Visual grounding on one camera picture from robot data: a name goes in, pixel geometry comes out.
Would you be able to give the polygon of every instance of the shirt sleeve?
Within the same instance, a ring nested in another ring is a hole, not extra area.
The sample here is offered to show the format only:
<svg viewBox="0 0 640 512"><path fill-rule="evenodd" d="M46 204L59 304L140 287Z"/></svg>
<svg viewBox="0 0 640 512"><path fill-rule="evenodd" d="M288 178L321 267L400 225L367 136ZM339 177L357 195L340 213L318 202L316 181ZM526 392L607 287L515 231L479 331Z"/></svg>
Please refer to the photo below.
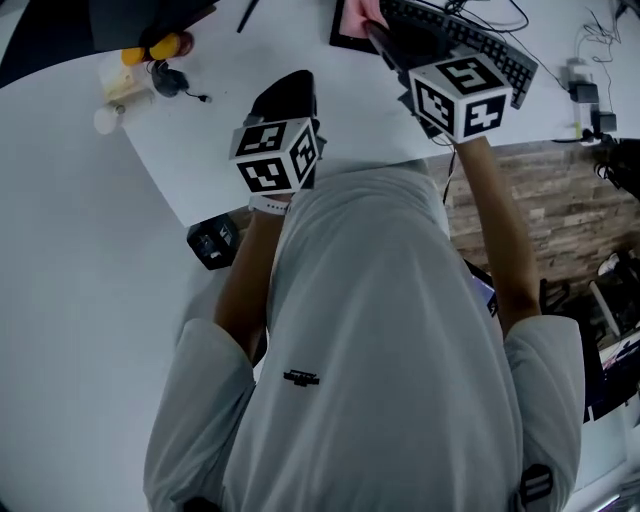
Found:
<svg viewBox="0 0 640 512"><path fill-rule="evenodd" d="M573 492L584 417L584 365L578 324L559 316L527 318L512 327L505 352L523 427L523 470L551 469L553 490L529 510L562 510Z"/></svg>
<svg viewBox="0 0 640 512"><path fill-rule="evenodd" d="M254 386L247 356L224 329L202 319L187 322L147 448L150 511L173 512L192 497L219 496Z"/></svg>

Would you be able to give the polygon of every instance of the floor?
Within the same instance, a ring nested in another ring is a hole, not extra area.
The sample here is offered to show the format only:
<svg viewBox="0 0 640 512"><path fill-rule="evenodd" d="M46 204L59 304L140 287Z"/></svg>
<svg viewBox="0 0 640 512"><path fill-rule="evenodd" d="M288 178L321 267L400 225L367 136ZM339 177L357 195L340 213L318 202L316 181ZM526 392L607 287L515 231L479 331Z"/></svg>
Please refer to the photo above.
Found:
<svg viewBox="0 0 640 512"><path fill-rule="evenodd" d="M541 278L550 284L568 281L572 295L580 293L612 251L640 240L640 202L593 172L589 149L542 142L496 148L496 156L529 226ZM428 160L441 190L450 160ZM459 164L446 209L454 246L487 270L480 221Z"/></svg>

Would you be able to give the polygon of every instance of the white wristband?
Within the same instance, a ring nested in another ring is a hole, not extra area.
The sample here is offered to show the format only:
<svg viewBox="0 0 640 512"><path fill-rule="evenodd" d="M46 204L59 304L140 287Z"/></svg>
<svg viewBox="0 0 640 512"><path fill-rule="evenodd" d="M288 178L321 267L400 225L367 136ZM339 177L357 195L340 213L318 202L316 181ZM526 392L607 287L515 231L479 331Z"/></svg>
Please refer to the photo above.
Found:
<svg viewBox="0 0 640 512"><path fill-rule="evenodd" d="M289 203L284 201L276 201L264 196L251 196L249 199L249 210L260 210L261 212L271 213L273 215L286 215L289 210Z"/></svg>

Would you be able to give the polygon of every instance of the white t-shirt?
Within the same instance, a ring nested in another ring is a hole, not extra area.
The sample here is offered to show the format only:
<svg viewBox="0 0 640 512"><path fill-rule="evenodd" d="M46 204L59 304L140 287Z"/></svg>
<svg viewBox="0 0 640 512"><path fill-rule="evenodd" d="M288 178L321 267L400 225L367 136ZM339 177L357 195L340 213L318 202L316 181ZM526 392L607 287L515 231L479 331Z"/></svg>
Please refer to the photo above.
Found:
<svg viewBox="0 0 640 512"><path fill-rule="evenodd" d="M149 443L154 512L513 510L524 469L575 482L578 326L543 316L503 345L448 239L432 180L398 168L298 194L273 268L258 384L209 320L184 328Z"/></svg>

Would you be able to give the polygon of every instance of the person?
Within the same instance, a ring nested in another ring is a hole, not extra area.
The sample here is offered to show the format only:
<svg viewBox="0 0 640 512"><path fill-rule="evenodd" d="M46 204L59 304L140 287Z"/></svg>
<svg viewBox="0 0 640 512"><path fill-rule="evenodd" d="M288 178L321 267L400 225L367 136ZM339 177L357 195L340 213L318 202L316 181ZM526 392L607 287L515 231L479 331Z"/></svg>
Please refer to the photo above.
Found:
<svg viewBox="0 0 640 512"><path fill-rule="evenodd" d="M254 213L213 321L185 325L147 451L150 510L564 507L584 412L578 325L540 313L487 140L457 151L502 336L430 177L397 165L317 180L285 216ZM542 477L525 482L531 468Z"/></svg>

